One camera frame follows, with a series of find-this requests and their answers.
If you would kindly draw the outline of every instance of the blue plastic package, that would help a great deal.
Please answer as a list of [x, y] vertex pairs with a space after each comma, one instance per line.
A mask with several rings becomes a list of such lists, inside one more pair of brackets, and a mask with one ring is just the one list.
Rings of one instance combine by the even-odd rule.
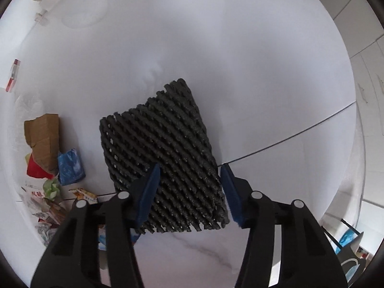
[[62, 186], [77, 183], [85, 178], [84, 168], [76, 149], [72, 148], [65, 154], [59, 153], [59, 181]]

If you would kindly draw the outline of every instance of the white screw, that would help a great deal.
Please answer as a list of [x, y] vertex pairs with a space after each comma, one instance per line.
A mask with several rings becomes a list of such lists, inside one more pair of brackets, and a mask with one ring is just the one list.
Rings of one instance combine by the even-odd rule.
[[261, 199], [263, 198], [263, 194], [259, 192], [258, 190], [255, 190], [254, 192], [251, 193], [251, 196], [253, 199]]
[[127, 199], [129, 197], [129, 193], [124, 190], [118, 194], [118, 197], [119, 199]]
[[302, 208], [302, 207], [304, 207], [304, 203], [303, 203], [301, 200], [298, 200], [298, 199], [296, 199], [296, 200], [293, 202], [293, 204], [294, 204], [295, 207], [297, 207], [297, 208]]
[[87, 205], [87, 202], [84, 199], [81, 199], [78, 202], [76, 202], [76, 207], [78, 207], [78, 208], [83, 208], [86, 205]]

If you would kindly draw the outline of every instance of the blue plastic bag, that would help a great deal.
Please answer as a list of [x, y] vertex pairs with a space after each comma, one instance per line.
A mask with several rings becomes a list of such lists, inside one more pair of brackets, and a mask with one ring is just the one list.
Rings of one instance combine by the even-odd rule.
[[72, 148], [65, 154], [59, 153], [59, 181], [62, 186], [77, 183], [85, 178], [84, 168], [76, 149]]

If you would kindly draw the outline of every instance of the brown cardboard piece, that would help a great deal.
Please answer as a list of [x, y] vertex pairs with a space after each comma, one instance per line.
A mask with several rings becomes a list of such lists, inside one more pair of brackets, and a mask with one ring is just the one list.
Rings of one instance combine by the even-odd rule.
[[45, 114], [24, 122], [27, 144], [32, 148], [34, 161], [45, 171], [58, 173], [59, 115]]

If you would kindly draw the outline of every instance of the black mesh foam net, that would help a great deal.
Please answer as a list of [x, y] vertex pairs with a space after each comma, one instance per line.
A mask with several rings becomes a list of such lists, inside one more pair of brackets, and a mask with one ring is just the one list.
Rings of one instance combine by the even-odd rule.
[[110, 177], [125, 190], [159, 163], [161, 182], [142, 234], [218, 230], [229, 219], [206, 127], [183, 79], [164, 87], [145, 105], [100, 120]]

